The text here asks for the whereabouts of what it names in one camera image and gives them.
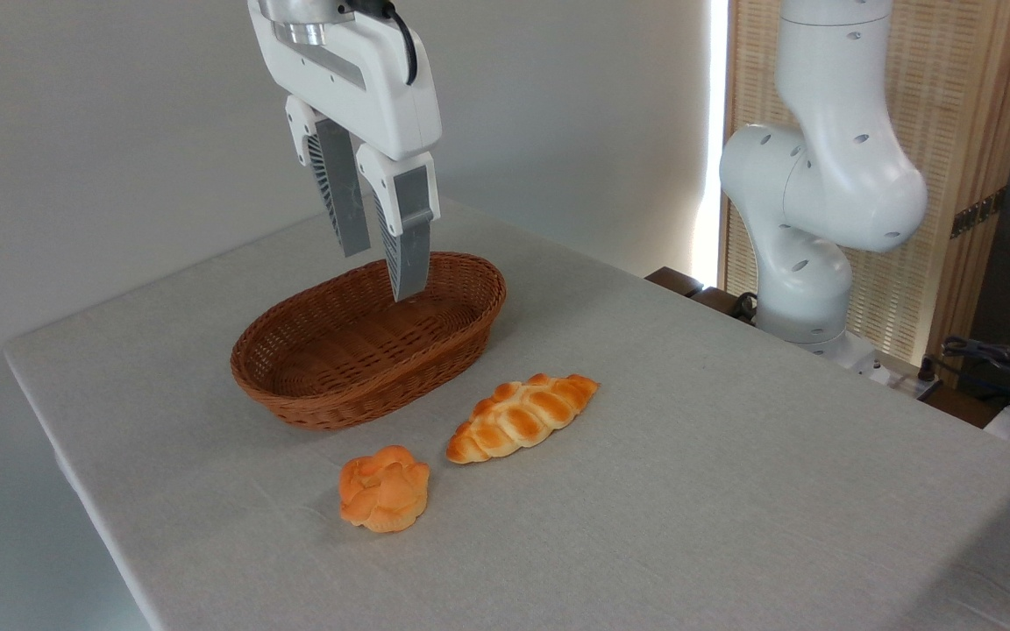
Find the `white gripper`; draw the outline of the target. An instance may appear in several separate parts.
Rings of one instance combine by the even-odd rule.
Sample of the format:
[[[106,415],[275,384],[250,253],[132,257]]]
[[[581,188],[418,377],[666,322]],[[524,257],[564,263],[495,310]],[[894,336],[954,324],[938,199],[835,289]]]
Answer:
[[[436,164],[426,151],[442,129],[420,37],[388,1],[247,7],[270,76],[291,95],[285,112],[298,164],[312,172],[342,252],[370,248],[354,135],[370,145],[356,160],[373,190],[393,298],[424,291],[431,224],[441,217]]]

